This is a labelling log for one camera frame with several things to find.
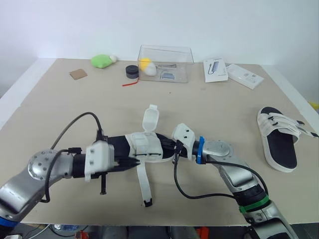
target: white ball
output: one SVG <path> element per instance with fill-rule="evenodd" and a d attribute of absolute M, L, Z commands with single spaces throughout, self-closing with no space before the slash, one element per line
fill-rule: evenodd
<path fill-rule="evenodd" d="M 148 76 L 156 75 L 156 66 L 153 62 L 150 62 L 148 66 L 145 68 L 144 73 Z"/>
<path fill-rule="evenodd" d="M 113 63 L 115 63 L 118 60 L 116 56 L 110 56 L 110 59 Z"/>

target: cardboard square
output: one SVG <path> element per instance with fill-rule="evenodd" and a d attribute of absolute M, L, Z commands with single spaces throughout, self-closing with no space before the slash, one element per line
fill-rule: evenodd
<path fill-rule="evenodd" d="M 86 74 L 86 72 L 83 69 L 78 69 L 78 70 L 75 70 L 75 71 L 71 71 L 70 72 L 70 76 L 72 76 L 72 78 L 74 80 L 78 80 L 78 79 L 81 79 L 83 77 L 88 76 L 88 74 Z"/>

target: green plush toy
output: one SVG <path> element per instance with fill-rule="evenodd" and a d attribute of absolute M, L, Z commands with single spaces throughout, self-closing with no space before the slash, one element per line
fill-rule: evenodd
<path fill-rule="evenodd" d="M 100 54 L 100 55 L 94 56 L 91 59 L 91 64 L 97 68 L 105 68 L 111 65 L 112 63 L 115 63 L 116 60 L 117 60 L 116 56 L 108 56 L 108 55 Z"/>

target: metal arm segment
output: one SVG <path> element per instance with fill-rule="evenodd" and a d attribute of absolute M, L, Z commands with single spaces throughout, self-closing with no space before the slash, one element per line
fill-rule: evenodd
<path fill-rule="evenodd" d="M 57 151 L 36 153 L 21 173 L 12 177 L 0 188 L 0 217 L 20 222 L 44 196 L 47 169 Z M 49 185 L 72 174 L 72 154 L 62 154 L 51 172 Z"/>
<path fill-rule="evenodd" d="M 204 161 L 229 162 L 248 167 L 234 154 L 233 147 L 223 141 L 204 143 Z M 233 193 L 240 211 L 252 225 L 250 236 L 257 239 L 298 239 L 298 236 L 280 213 L 275 203 L 260 187 L 256 176 L 250 171 L 234 166 L 216 165 L 219 174 Z"/>

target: green ring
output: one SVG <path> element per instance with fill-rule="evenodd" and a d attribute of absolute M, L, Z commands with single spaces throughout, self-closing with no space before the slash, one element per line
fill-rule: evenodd
<path fill-rule="evenodd" d="M 260 206 L 264 205 L 268 201 L 269 201 L 269 197 L 268 197 L 268 195 L 266 195 L 262 200 L 260 200 L 260 201 L 258 201 L 256 203 L 249 204 L 247 206 L 239 206 L 239 211 L 241 213 L 246 213 L 249 210 L 252 210 L 254 208 L 257 208 L 257 207 L 260 207 Z"/>

